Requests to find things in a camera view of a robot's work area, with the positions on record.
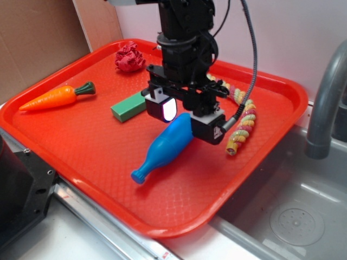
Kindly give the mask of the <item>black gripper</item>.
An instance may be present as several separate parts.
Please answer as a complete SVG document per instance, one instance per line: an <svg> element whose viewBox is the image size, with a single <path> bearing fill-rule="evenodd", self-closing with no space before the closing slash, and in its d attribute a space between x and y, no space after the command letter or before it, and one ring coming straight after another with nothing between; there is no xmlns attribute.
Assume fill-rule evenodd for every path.
<svg viewBox="0 0 347 260"><path fill-rule="evenodd" d="M157 37L162 51L162 65L149 65L149 86L142 91L148 115L168 123L177 115L177 100L191 111L191 131L194 137L211 145L224 138L221 125L224 110L218 97L226 98L229 91L207 77L218 55L218 47L211 35L197 35L183 40Z"/></svg>

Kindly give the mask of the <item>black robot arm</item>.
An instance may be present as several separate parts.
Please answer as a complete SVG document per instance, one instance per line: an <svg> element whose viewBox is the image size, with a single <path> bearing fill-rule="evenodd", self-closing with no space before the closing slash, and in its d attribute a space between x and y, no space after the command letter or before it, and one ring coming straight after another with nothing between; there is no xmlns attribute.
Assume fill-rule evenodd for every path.
<svg viewBox="0 0 347 260"><path fill-rule="evenodd" d="M219 144L226 123L217 98L229 90L221 82L208 79L207 73L217 56L217 44L210 34L215 6L213 1L155 1L162 31L157 44L162 52L160 66L148 65L149 86L142 90L148 114L170 122L164 114L180 100L190 112L194 137Z"/></svg>

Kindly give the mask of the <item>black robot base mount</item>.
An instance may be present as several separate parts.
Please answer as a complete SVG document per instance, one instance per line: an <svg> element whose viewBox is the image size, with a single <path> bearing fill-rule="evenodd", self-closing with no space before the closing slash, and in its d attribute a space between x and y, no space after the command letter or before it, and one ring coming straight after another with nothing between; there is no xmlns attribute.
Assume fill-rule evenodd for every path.
<svg viewBox="0 0 347 260"><path fill-rule="evenodd" d="M1 251L45 219L56 171L34 152L13 152L1 138Z"/></svg>

